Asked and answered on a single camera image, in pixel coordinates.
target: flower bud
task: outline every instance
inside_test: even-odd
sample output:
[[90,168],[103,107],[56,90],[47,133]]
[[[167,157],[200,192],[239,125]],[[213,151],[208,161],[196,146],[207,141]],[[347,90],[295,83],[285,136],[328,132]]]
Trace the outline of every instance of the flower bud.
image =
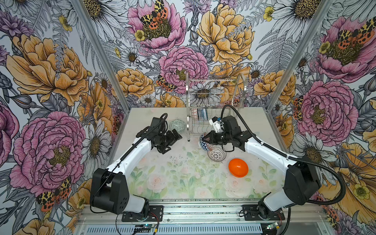
[[11,80],[2,73],[0,73],[0,88],[3,88],[3,89],[12,88]]
[[364,131],[372,132],[374,129],[376,129],[376,121],[370,118],[365,118],[360,122],[360,126]]
[[198,38],[199,38],[199,35],[195,31],[191,30],[191,34],[190,34],[191,41],[194,41],[195,43],[197,43]]
[[36,103],[28,95],[17,95],[10,97],[19,107],[23,109],[35,108]]
[[68,100],[62,96],[58,99],[58,106],[62,109],[65,109],[65,107],[68,105]]
[[371,92],[376,91],[376,76],[373,76],[370,80],[366,81],[363,89],[365,96],[369,96]]

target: white daisy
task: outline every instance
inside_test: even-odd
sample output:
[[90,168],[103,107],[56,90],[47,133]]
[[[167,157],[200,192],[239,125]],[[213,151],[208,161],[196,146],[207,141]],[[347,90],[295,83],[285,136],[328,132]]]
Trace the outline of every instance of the white daisy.
[[249,72],[249,74],[251,75],[251,78],[250,79],[259,79],[261,78],[263,75],[265,75],[266,73],[266,69],[264,69],[263,66],[261,65],[256,65],[256,66],[253,66],[251,71]]
[[139,60],[137,48],[126,48],[121,53],[121,60],[129,66],[136,66]]
[[105,167],[107,163],[107,152],[110,149],[111,135],[106,129],[103,131],[105,123],[99,120],[97,129],[93,124],[89,125],[89,138],[82,142],[81,164],[85,163],[84,177],[89,179],[99,167]]
[[299,41],[315,14],[321,0],[277,0],[271,17],[276,19],[272,31],[279,30],[278,37],[286,33],[293,42]]
[[279,115],[281,115],[282,110],[283,110],[283,104],[281,101],[277,100],[275,104],[273,105],[273,107],[271,108],[271,115],[273,117],[278,117]]
[[[83,28],[77,17],[76,11],[73,9],[71,0],[58,0],[57,4],[62,9],[62,14],[67,18],[68,24],[77,26],[77,31],[82,36]],[[108,42],[121,36],[118,30],[124,31],[126,17],[126,1],[121,0],[83,0],[86,9],[94,21],[99,37]]]
[[130,7],[132,7],[132,6],[136,6],[137,4],[139,4],[139,6],[140,6],[141,8],[144,8],[145,3],[146,3],[148,6],[152,6],[153,1],[152,1],[152,0],[128,0],[128,5],[129,5]]
[[197,83],[190,89],[190,105],[214,105],[221,101],[223,86],[214,87],[214,82],[208,82],[206,85]]
[[296,70],[304,70],[305,67],[307,67],[308,62],[311,60],[312,56],[305,52],[303,57],[299,60],[298,65],[296,66]]
[[[337,158],[332,152],[322,150],[322,148],[322,140],[316,139],[315,136],[310,136],[308,133],[306,133],[305,136],[296,134],[294,135],[289,152],[298,157],[307,156],[314,163],[332,168],[329,166],[328,162],[334,162]],[[327,186],[322,174],[324,174],[329,183],[332,185],[336,184],[336,179],[331,173],[318,167],[315,168],[321,184]]]
[[343,16],[350,16],[351,21],[359,17],[358,22],[370,20],[376,16],[376,1],[374,0],[345,0]]
[[154,107],[155,102],[156,102],[155,97],[152,95],[142,96],[139,100],[141,104],[149,108]]
[[22,16],[35,16],[38,12],[39,0],[4,0],[4,4],[8,9],[11,9],[13,13]]

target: metal base plate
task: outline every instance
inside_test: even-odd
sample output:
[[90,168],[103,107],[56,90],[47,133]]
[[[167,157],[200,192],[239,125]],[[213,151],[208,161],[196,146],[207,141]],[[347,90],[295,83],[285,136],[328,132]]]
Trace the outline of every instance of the metal base plate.
[[[256,213],[251,213],[250,211],[258,211],[258,205],[242,205],[243,212],[244,212],[244,219],[245,221],[259,221],[261,219]],[[270,218],[270,220],[285,220],[285,216],[283,214],[282,208],[279,208]]]
[[[158,216],[158,220],[162,221],[163,218],[163,206],[150,206],[149,213],[152,212]],[[149,215],[146,219],[140,218],[137,216],[137,213],[134,212],[124,212],[123,217],[121,218],[122,222],[157,222],[157,218]]]

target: floral wallpaper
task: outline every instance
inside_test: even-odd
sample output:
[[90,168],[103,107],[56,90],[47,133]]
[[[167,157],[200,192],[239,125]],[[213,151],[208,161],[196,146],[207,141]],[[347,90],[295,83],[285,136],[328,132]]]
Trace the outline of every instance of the floral wallpaper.
[[[336,234],[376,234],[375,4],[334,2],[328,14],[337,16],[323,21],[271,109],[292,154],[306,155],[345,179],[344,199],[323,206]],[[335,198],[337,179],[316,170],[322,185],[312,199]]]
[[0,1],[0,226],[69,235],[124,111],[64,0]]
[[[244,105],[265,106],[320,0],[85,0],[131,107],[185,107],[185,79],[248,83]],[[329,25],[339,11],[324,19]],[[67,24],[82,28],[67,4]],[[295,96],[296,78],[281,95]],[[244,89],[244,82],[239,87]],[[221,106],[235,82],[190,82],[191,103]],[[240,99],[240,92],[235,93]]]

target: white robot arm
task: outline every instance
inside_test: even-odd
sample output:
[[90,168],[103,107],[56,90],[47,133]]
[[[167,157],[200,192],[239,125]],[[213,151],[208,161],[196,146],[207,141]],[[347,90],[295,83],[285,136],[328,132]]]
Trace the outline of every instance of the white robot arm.
[[[234,148],[238,147],[242,151],[251,153],[274,166],[276,169],[279,169],[285,176],[284,187],[264,196],[258,202],[258,211],[254,211],[254,214],[267,220],[281,207],[303,205],[306,202],[330,205],[338,203],[344,197],[346,193],[345,182],[335,171],[310,161],[306,156],[298,158],[270,146],[251,132],[234,107],[225,105],[222,113],[226,107],[230,107],[235,111],[247,130],[241,131],[236,118],[233,116],[227,116],[222,119],[214,117],[209,120],[214,130],[202,137],[201,140],[215,145],[231,143]],[[312,197],[321,186],[315,167],[329,171],[338,179],[341,185],[341,191],[335,199],[327,202],[310,200],[310,197]]]
[[132,146],[109,165],[107,169],[97,169],[92,177],[90,205],[120,214],[123,211],[134,212],[140,218],[146,218],[149,201],[146,198],[129,194],[127,179],[134,167],[152,148],[165,154],[182,137],[173,129],[167,131],[167,114],[153,118],[150,127],[140,131]]

